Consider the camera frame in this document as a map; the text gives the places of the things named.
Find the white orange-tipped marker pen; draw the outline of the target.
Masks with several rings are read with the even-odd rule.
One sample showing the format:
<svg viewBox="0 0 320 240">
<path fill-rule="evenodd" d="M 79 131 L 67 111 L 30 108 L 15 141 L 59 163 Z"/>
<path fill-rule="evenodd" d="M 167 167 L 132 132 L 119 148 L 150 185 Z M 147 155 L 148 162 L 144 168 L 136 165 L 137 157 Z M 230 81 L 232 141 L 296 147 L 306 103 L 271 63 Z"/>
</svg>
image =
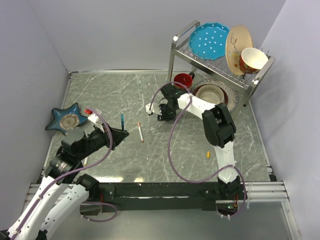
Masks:
<svg viewBox="0 0 320 240">
<path fill-rule="evenodd" d="M 138 126 L 138 131 L 139 131 L 140 141 L 141 141 L 142 143 L 144 143 L 145 140 L 144 140 L 144 137 L 143 137 L 143 133 L 142 133 L 142 128 L 141 128 L 141 126 Z"/>
</svg>

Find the blue marker pen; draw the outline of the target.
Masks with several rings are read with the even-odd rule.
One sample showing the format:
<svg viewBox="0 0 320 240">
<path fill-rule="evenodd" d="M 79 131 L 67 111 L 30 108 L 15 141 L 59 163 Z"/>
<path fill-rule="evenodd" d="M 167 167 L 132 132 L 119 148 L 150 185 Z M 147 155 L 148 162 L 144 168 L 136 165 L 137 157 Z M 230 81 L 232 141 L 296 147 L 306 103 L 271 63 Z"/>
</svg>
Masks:
<svg viewBox="0 0 320 240">
<path fill-rule="evenodd" d="M 123 112 L 121 112 L 121 114 L 120 114 L 120 121 L 121 121 L 121 130 L 124 131 L 125 130 L 125 118 L 124 118 Z"/>
</svg>

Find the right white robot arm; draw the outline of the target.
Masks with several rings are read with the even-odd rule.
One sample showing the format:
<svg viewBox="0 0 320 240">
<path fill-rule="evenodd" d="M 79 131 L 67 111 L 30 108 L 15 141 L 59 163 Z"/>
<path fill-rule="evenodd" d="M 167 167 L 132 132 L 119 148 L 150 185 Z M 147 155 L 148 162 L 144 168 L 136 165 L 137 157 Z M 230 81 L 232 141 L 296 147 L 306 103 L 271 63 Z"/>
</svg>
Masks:
<svg viewBox="0 0 320 240">
<path fill-rule="evenodd" d="M 149 115 L 156 113 L 158 121 L 174 120 L 168 137 L 167 157 L 173 172 L 181 180 L 199 184 L 217 176 L 218 192 L 222 198 L 230 199 L 236 194 L 241 185 L 241 174 L 237 171 L 234 156 L 234 140 L 237 129 L 226 104 L 206 102 L 194 96 L 187 86 L 178 82 L 169 82 L 157 89 L 145 109 Z M 203 180 L 192 181 L 183 177 L 172 161 L 172 136 L 178 121 L 186 112 L 202 120 L 205 137 L 214 147 L 216 154 L 218 170 Z"/>
</svg>

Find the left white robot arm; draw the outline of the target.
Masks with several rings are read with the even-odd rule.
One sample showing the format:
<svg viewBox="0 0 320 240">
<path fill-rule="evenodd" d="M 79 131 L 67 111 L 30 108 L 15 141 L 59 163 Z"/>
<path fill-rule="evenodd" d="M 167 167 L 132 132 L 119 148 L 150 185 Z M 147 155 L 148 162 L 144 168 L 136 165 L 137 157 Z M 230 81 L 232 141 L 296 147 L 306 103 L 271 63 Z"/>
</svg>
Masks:
<svg viewBox="0 0 320 240">
<path fill-rule="evenodd" d="M 18 220 L 0 232 L 2 240 L 49 240 L 59 225 L 85 201 L 95 200 L 99 182 L 84 174 L 70 187 L 82 160 L 102 147 L 112 151 L 129 132 L 123 129 L 94 127 L 86 134 L 79 127 L 68 130 L 56 156 L 49 162 L 41 184 Z"/>
</svg>

